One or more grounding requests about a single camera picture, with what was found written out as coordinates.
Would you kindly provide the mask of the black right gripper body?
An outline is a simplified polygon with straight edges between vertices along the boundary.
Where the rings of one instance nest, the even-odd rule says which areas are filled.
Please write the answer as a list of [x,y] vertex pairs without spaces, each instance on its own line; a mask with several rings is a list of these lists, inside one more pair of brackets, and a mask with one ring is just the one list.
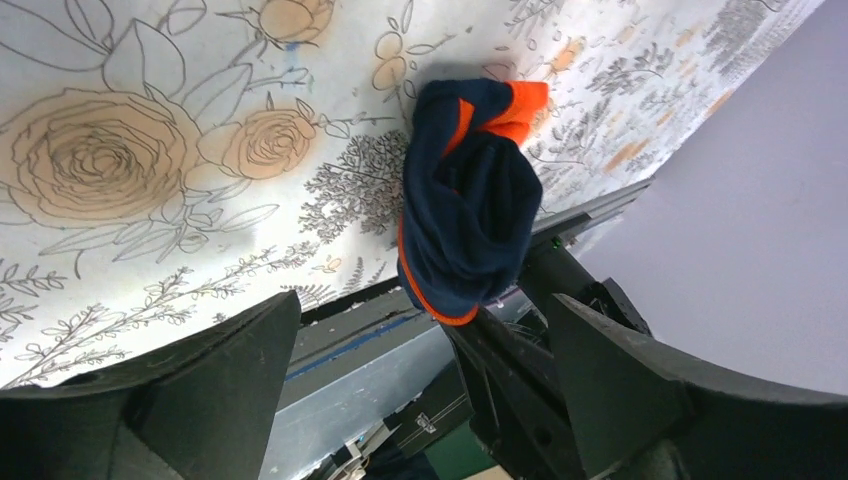
[[[518,285],[534,309],[565,293],[643,334],[647,322],[611,279],[597,281],[553,241],[533,247]],[[485,451],[515,479],[584,479],[545,326],[522,334],[515,323],[479,309],[465,325],[444,325]]]

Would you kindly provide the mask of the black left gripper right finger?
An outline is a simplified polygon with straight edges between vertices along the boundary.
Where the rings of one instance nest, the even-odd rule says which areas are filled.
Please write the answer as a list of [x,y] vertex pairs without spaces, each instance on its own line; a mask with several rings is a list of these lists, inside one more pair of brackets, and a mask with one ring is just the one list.
[[591,479],[618,470],[693,415],[685,387],[626,345],[631,331],[565,294],[546,303],[559,389]]

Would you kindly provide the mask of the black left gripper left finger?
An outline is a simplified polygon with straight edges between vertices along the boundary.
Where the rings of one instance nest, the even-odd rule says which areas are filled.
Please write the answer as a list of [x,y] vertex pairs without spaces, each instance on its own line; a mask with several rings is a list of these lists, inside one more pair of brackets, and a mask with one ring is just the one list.
[[69,479],[255,479],[300,324],[293,292],[66,381],[105,434],[74,441]]

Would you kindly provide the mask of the navy orange boxer underwear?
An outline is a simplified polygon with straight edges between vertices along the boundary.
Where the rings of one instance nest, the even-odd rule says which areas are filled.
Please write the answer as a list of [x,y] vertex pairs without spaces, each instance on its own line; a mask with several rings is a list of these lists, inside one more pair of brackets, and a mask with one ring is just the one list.
[[435,80],[419,93],[403,162],[400,283],[449,326],[471,322],[517,278],[543,188],[521,151],[544,82]]

